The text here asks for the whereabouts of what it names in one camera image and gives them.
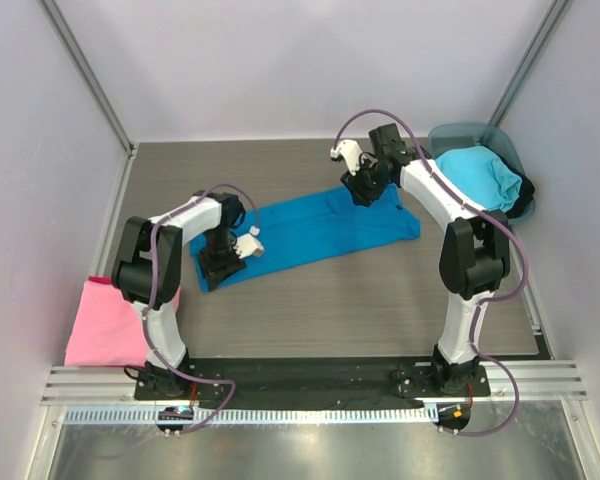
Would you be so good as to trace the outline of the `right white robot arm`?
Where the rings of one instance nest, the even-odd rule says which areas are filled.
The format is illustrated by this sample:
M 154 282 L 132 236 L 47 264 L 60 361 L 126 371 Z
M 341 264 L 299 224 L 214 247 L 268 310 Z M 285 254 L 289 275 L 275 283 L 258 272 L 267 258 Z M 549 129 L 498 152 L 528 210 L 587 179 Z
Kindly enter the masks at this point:
M 439 275 L 449 293 L 443 333 L 431 358 L 430 381 L 440 394 L 460 394 L 477 377 L 477 353 L 486 306 L 510 272 L 508 221 L 494 226 L 478 205 L 442 176 L 421 148 L 409 149 L 394 124 L 372 130 L 370 152 L 354 140 L 337 139 L 330 157 L 343 162 L 342 184 L 357 206 L 369 207 L 391 186 L 412 195 L 444 233 Z

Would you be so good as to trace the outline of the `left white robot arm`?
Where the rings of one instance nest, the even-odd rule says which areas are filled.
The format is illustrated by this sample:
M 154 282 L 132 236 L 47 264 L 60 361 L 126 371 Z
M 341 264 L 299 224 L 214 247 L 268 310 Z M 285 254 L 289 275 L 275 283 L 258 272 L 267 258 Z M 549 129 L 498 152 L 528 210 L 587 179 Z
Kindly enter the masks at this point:
M 185 204 L 157 217 L 130 217 L 122 229 L 112 266 L 113 286 L 129 302 L 149 344 L 136 369 L 140 400 L 185 397 L 193 386 L 187 347 L 177 325 L 183 247 L 198 236 L 198 262 L 209 290 L 246 268 L 233 229 L 246 210 L 232 193 L 199 191 Z

